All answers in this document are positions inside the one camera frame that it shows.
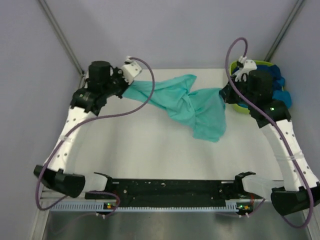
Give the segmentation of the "teal t shirt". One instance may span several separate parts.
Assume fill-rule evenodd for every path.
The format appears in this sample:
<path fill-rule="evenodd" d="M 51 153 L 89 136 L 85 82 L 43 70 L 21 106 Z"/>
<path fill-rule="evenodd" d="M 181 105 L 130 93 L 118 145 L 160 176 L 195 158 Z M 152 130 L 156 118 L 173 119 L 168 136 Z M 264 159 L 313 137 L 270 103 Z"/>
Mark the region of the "teal t shirt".
<path fill-rule="evenodd" d="M 197 76 L 185 74 L 155 83 L 149 104 L 164 111 L 177 123 L 192 129 L 193 138 L 216 143 L 227 128 L 225 103 L 220 88 L 192 91 Z"/>

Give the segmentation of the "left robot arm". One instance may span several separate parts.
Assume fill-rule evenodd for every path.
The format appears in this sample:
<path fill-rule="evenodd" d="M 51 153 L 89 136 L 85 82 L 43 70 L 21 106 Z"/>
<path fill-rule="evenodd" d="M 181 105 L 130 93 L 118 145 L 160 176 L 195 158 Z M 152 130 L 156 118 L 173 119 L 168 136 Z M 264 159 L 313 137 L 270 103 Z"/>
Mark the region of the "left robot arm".
<path fill-rule="evenodd" d="M 52 159 L 36 165 L 33 173 L 41 183 L 58 193 L 76 198 L 84 190 L 89 179 L 71 169 L 85 139 L 89 124 L 73 129 L 77 124 L 95 118 L 112 96 L 121 98 L 133 82 L 129 75 L 131 65 L 113 67 L 109 62 L 93 61 L 86 72 L 84 85 L 71 98 L 67 119 L 56 143 L 58 150 Z"/>

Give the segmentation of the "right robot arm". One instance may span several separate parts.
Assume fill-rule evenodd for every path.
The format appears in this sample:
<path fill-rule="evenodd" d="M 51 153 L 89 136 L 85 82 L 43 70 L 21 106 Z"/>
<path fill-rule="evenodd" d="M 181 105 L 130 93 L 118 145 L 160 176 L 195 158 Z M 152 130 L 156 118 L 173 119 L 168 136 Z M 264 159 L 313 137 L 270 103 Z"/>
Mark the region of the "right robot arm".
<path fill-rule="evenodd" d="M 233 192 L 239 198 L 250 193 L 271 201 L 281 216 L 309 210 L 320 203 L 320 180 L 300 148 L 286 104 L 273 98 L 273 78 L 263 70 L 226 74 L 228 82 L 219 95 L 227 104 L 246 103 L 250 116 L 269 143 L 282 181 L 242 172 L 235 177 Z"/>

